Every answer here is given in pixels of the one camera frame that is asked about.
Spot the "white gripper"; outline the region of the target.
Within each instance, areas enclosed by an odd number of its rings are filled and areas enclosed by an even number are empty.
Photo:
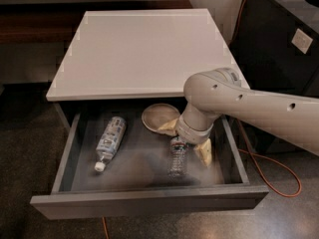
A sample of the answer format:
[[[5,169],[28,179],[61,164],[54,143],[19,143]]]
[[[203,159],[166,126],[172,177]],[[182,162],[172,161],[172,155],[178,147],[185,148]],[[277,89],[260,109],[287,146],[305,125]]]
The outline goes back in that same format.
[[[190,117],[181,115],[161,125],[157,132],[169,136],[179,135],[190,144],[196,144],[194,152],[205,167],[212,163],[210,136],[213,123],[206,117]]]

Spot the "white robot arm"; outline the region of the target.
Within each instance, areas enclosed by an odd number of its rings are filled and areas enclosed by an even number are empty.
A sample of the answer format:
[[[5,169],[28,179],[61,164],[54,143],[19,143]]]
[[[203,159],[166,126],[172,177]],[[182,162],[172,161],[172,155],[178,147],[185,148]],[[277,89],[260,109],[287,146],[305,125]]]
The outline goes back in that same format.
[[[183,94],[187,100],[183,113],[161,125],[158,132],[201,145],[214,122],[227,115],[319,154],[318,99],[244,88],[238,74],[228,68],[190,76]]]

